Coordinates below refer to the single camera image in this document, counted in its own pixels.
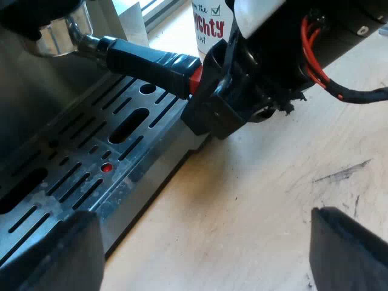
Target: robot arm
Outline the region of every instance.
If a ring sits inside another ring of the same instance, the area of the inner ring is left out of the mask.
[[[220,42],[206,56],[205,78],[183,114],[196,133],[210,131],[225,138],[276,110],[290,113],[291,101],[304,99],[302,91],[315,83],[344,102],[388,100],[388,89],[349,90],[322,71],[388,21],[388,2],[226,3],[235,14],[229,43]]]

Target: black handle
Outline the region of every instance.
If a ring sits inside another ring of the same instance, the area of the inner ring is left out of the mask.
[[[181,98],[190,94],[190,77],[199,58],[166,53],[116,39],[107,50],[107,67],[113,73],[139,78]]]

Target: red lettering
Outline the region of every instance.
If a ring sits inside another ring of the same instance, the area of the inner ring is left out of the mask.
[[[204,32],[204,28],[202,27],[202,17],[198,16],[198,26],[200,32]]]
[[[216,21],[216,26],[217,26],[217,29],[219,30],[219,33],[217,33],[217,36],[219,38],[223,38],[225,21]]]
[[[210,26],[206,23],[205,18],[204,18],[204,34],[210,36]]]
[[[217,33],[214,31],[214,25],[215,25],[215,22],[213,20],[213,18],[210,20],[210,29],[212,31],[212,36],[216,37],[217,36]]]
[[[198,14],[194,12],[194,23],[195,23],[195,28],[198,30]]]

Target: window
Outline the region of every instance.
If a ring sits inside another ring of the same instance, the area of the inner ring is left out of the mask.
[[[139,0],[147,32],[155,28],[186,1],[187,0]]]
[[[382,35],[388,35],[388,25],[384,26],[383,28],[380,29],[380,33]]]

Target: wooden countertop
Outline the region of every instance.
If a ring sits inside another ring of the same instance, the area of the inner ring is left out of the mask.
[[[190,3],[151,46],[197,54]],[[182,47],[176,48],[176,39]],[[342,85],[388,84],[388,38],[371,36],[326,72]],[[101,290],[316,290],[310,211],[335,206],[388,240],[388,102],[347,105],[314,86],[193,155],[109,258]]]

